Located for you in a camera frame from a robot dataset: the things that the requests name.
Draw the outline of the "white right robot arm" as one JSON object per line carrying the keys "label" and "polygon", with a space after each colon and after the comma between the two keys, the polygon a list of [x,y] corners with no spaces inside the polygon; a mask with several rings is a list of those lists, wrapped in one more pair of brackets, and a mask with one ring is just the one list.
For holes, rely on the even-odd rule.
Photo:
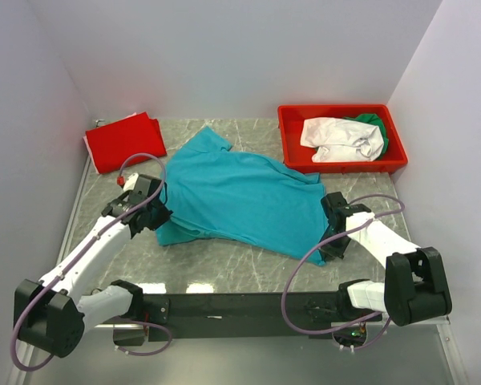
{"label": "white right robot arm", "polygon": [[383,282],[358,279],[338,287],[336,311],[346,320],[362,311],[388,314],[398,326],[446,316],[452,311],[451,294],[440,252],[422,248],[396,234],[359,200],[346,201],[341,192],[321,199],[328,221],[319,253],[323,261],[342,259],[351,241],[385,269]]}

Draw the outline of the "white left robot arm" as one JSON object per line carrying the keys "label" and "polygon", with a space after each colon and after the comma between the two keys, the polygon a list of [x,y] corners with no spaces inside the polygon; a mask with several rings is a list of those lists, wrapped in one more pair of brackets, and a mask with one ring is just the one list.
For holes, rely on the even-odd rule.
{"label": "white left robot arm", "polygon": [[137,234],[165,224],[171,212],[160,199],[163,180],[143,174],[127,179],[123,192],[110,201],[88,235],[53,270],[36,282],[25,280],[14,292],[14,341],[26,342],[64,358],[92,328],[111,318],[143,320],[142,289],[112,282],[86,295],[87,284]]}

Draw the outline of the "teal t-shirt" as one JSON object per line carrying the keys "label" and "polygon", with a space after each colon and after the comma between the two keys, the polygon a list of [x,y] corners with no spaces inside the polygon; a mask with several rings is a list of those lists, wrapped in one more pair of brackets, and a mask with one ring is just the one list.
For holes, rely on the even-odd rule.
{"label": "teal t-shirt", "polygon": [[302,174],[268,156],[234,152],[211,128],[177,151],[166,170],[161,196],[172,215],[156,230],[162,246],[217,238],[300,259],[328,226],[318,174]]}

